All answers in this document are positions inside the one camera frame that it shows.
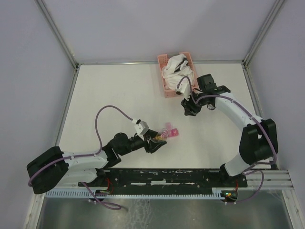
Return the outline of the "glass pill bottle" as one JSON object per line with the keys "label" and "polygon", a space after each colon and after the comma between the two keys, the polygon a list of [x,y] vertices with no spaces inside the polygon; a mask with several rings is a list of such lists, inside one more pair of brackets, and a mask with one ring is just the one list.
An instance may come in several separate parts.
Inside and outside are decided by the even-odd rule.
{"label": "glass pill bottle", "polygon": [[166,141],[169,135],[169,130],[167,128],[163,128],[161,131],[157,133],[157,135],[152,139],[153,142]]}

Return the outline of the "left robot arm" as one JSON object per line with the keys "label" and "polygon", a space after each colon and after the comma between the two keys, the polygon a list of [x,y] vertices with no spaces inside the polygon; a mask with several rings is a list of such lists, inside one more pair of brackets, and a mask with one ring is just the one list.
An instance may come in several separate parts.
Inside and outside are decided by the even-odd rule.
{"label": "left robot arm", "polygon": [[121,157],[143,148],[154,153],[167,142],[158,132],[148,130],[143,136],[128,137],[117,133],[101,150],[69,153],[53,146],[27,164],[28,185],[35,194],[43,194],[57,185],[73,185],[81,182],[101,186],[105,174],[99,169],[110,168],[121,162]]}

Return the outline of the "pink pill organizer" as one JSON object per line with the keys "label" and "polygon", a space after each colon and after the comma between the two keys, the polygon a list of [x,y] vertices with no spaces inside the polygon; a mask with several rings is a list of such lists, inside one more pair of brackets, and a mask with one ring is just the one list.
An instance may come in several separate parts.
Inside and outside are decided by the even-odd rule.
{"label": "pink pill organizer", "polygon": [[179,135],[178,129],[173,128],[173,125],[170,122],[165,123],[165,130],[168,138],[177,137]]}

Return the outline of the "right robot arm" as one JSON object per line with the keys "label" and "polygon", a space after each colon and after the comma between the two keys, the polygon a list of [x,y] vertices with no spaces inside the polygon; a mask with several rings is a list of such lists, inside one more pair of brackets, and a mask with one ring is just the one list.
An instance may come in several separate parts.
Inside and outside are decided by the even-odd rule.
{"label": "right robot arm", "polygon": [[196,116],[201,108],[218,109],[241,131],[237,155],[221,165],[219,182],[229,187],[236,176],[256,165],[272,165],[277,161],[278,140],[276,124],[272,119],[263,119],[249,112],[236,100],[226,86],[218,86],[211,74],[197,78],[198,88],[192,89],[189,77],[184,76],[176,87],[182,94],[181,105],[185,116]]}

